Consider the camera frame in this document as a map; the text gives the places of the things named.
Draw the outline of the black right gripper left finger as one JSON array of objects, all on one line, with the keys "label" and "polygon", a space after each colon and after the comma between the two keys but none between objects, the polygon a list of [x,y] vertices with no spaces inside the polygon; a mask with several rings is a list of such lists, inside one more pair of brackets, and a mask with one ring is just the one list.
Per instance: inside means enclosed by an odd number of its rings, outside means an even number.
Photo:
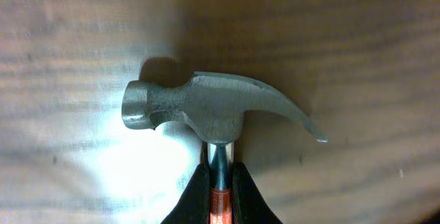
[{"label": "black right gripper left finger", "polygon": [[210,177],[206,164],[199,164],[177,205],[161,224],[206,224],[210,211]]}]

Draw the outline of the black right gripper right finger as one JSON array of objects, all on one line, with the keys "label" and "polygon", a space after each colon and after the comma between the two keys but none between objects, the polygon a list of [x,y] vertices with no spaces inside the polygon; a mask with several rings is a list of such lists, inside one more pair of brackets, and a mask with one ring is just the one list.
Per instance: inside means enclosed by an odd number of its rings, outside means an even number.
[{"label": "black right gripper right finger", "polygon": [[282,224],[242,162],[234,163],[232,169],[232,207],[236,224]]}]

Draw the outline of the small claw hammer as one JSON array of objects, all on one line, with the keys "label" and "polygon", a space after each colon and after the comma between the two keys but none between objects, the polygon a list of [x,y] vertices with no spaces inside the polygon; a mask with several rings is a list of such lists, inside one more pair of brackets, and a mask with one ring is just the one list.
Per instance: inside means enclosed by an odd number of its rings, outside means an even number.
[{"label": "small claw hammer", "polygon": [[287,96],[272,86],[231,74],[196,71],[180,87],[131,81],[122,99],[122,120],[130,129],[155,129],[163,123],[187,124],[207,144],[208,223],[235,223],[232,207],[234,142],[247,111],[267,111],[299,123],[317,141],[324,133]]}]

